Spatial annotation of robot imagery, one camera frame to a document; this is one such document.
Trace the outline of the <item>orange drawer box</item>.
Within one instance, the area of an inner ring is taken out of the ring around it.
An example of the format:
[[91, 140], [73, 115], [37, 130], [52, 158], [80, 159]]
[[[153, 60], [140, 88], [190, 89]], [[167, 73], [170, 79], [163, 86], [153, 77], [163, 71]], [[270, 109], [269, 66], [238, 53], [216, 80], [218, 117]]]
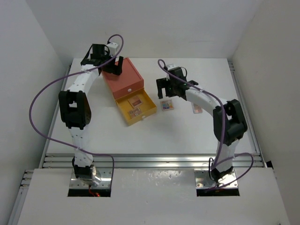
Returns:
[[102, 77], [105, 80], [112, 94], [113, 91], [118, 88], [118, 86], [124, 87], [127, 84], [136, 83], [138, 81], [144, 81], [138, 70], [133, 65], [130, 58], [123, 59], [121, 75], [118, 76], [107, 72], [102, 72]]

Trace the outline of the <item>small colourful eyeshadow palette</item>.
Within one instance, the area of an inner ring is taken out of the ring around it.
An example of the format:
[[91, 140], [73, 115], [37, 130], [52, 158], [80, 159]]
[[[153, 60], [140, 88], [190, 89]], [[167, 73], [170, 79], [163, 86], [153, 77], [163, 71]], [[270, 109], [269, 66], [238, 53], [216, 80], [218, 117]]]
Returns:
[[174, 109], [173, 101], [172, 100], [163, 100], [160, 101], [162, 111], [169, 111]]

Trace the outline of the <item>orange drawer with white knob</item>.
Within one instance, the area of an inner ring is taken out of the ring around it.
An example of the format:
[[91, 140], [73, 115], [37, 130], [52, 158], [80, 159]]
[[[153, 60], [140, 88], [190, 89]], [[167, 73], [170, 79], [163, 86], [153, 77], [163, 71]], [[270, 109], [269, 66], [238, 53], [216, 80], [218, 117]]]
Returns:
[[124, 87], [118, 86], [116, 90], [113, 91], [114, 99], [119, 99], [121, 97], [127, 96], [139, 89], [144, 87], [144, 81], [138, 81], [132, 84], [127, 84]]

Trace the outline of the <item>square orange blush compact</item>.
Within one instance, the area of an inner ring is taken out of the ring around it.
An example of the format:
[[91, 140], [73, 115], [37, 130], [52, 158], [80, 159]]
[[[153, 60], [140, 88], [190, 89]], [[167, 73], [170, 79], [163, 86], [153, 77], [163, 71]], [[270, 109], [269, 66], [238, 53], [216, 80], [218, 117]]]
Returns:
[[130, 105], [133, 108], [137, 108], [138, 106], [140, 106], [143, 103], [142, 100], [138, 96], [134, 96], [134, 97], [130, 98], [128, 100], [128, 102], [130, 103]]

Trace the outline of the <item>long brown eyeshadow palette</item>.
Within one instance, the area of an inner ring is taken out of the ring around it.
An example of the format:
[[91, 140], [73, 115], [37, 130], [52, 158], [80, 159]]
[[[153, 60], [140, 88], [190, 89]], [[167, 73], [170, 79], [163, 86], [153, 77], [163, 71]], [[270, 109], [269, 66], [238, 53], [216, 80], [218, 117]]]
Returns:
[[193, 104], [193, 113], [195, 114], [202, 113], [202, 108], [196, 104]]

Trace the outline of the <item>yellow drawer with white knob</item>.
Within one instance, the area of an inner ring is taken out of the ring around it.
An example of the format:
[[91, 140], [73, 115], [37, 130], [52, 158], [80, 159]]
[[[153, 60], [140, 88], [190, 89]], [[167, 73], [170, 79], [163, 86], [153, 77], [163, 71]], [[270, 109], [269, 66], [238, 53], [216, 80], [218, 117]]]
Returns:
[[123, 96], [115, 102], [128, 126], [157, 112], [157, 106], [144, 88]]

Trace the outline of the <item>clear nine-pan eyeshadow palette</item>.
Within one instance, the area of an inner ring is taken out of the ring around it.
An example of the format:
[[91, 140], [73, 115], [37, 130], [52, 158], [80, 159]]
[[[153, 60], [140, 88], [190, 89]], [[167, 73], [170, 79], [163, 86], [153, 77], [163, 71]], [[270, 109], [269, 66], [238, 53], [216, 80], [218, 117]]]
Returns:
[[140, 115], [141, 113], [142, 113], [142, 111], [140, 110], [140, 108], [134, 108], [128, 112], [130, 118], [134, 118], [134, 117]]

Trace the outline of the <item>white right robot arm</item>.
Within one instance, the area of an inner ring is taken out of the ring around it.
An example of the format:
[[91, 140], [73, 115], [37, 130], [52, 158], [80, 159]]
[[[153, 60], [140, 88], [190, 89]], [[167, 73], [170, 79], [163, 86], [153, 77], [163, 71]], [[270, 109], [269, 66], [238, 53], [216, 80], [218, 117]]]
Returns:
[[187, 81], [181, 67], [174, 65], [161, 67], [167, 73], [165, 78], [156, 80], [158, 98], [180, 97], [201, 107], [213, 119], [213, 132], [218, 141], [214, 162], [209, 169], [210, 177], [218, 182], [233, 171], [233, 158], [239, 140], [248, 130], [248, 125], [236, 99], [223, 100], [214, 94], [197, 87], [198, 83]]

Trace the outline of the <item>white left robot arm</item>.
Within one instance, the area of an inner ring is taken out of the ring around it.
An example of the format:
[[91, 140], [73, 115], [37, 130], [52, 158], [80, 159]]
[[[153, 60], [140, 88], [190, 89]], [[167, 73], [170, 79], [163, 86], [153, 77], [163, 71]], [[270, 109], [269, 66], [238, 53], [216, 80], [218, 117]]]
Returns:
[[91, 122], [91, 109], [87, 99], [88, 92], [102, 71], [119, 76], [122, 73], [123, 58], [115, 65], [119, 45], [114, 42], [92, 44], [81, 61], [81, 73], [73, 84], [59, 93], [59, 107], [62, 122], [68, 128], [75, 156], [72, 160], [75, 176], [84, 181], [94, 181], [96, 169], [93, 156], [82, 149], [87, 147], [87, 128]]

